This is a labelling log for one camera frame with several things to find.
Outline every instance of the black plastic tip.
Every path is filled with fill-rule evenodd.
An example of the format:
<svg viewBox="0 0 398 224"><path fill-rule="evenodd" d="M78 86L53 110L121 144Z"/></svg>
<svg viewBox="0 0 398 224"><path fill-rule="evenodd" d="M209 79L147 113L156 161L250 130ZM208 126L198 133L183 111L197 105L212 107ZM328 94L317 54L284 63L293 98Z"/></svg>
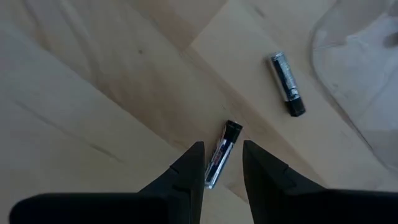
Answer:
<svg viewBox="0 0 398 224"><path fill-rule="evenodd" d="M292 100L292 101L287 101L286 107L289 111L289 114L293 117L298 117L301 116L305 113L305 107L303 104L303 101L301 100L301 97Z"/></svg>
<svg viewBox="0 0 398 224"><path fill-rule="evenodd" d="M235 144L242 129L243 127L240 124L228 120L225 124L225 133L223 138Z"/></svg>

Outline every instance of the aa battery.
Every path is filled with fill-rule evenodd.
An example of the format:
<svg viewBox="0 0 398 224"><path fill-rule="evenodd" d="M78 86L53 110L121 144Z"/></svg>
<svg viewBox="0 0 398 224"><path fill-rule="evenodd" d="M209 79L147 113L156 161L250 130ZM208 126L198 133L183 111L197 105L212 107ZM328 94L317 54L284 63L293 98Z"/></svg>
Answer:
<svg viewBox="0 0 398 224"><path fill-rule="evenodd" d="M217 144L211 161L205 172L205 187L213 189L217 183L218 177L228 160L229 154L236 143L236 140L242 130L242 126L234 121L227 121L223 135Z"/></svg>
<svg viewBox="0 0 398 224"><path fill-rule="evenodd" d="M272 54L269 57L269 61L272 67L272 74L279 86L280 94L285 100L288 112L294 117L304 114L305 107L284 53Z"/></svg>

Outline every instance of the plywood board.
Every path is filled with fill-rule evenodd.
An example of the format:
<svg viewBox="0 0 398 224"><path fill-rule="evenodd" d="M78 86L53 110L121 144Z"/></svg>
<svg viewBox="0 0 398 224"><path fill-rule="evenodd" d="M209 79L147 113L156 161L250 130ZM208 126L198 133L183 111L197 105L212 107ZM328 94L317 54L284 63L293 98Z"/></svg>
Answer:
<svg viewBox="0 0 398 224"><path fill-rule="evenodd" d="M187 48L227 0L132 0L179 50Z"/></svg>
<svg viewBox="0 0 398 224"><path fill-rule="evenodd" d="M35 18L40 36L32 37L42 47L173 147L185 151L201 140L209 159L224 122L232 119L242 124L244 131L221 176L221 183L241 198L247 200L243 139L256 141L323 183L206 62L181 53L127 2L26 1L22 6Z"/></svg>
<svg viewBox="0 0 398 224"><path fill-rule="evenodd" d="M265 56L277 50L276 41L235 0L224 5L190 47L294 146L329 187L397 190L395 177L295 66L295 58L292 71L307 112L299 118L285 112L264 65Z"/></svg>
<svg viewBox="0 0 398 224"><path fill-rule="evenodd" d="M13 26L0 42L1 223L42 192L136 192L182 154ZM221 185L205 192L201 221L252 219Z"/></svg>

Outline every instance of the wooden floor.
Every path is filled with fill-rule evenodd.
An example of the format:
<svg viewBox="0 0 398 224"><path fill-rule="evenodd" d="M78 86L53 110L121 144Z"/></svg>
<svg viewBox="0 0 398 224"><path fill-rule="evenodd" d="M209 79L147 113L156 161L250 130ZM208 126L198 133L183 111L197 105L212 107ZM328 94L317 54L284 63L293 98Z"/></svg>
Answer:
<svg viewBox="0 0 398 224"><path fill-rule="evenodd" d="M251 222L244 139L325 187L397 190L314 79L312 29L334 3L0 0L0 215L39 192L137 191L195 141L209 159L227 119L244 130L203 223ZM278 50L302 117L264 66Z"/></svg>

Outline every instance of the black object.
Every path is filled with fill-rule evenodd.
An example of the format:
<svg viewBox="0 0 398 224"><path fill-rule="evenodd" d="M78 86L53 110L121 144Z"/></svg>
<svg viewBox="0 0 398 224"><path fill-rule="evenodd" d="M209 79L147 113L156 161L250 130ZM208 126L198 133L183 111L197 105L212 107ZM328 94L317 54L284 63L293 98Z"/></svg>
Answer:
<svg viewBox="0 0 398 224"><path fill-rule="evenodd" d="M19 202L9 222L199 224L204 170L205 147L196 142L138 193L38 195Z"/></svg>
<svg viewBox="0 0 398 224"><path fill-rule="evenodd" d="M325 189L252 141L243 169L255 224L397 222L397 193ZM10 223L199 223L203 171L197 142L138 193L39 195L19 202Z"/></svg>
<svg viewBox="0 0 398 224"><path fill-rule="evenodd" d="M243 171L255 224L398 220L397 193L325 189L252 141L244 142Z"/></svg>

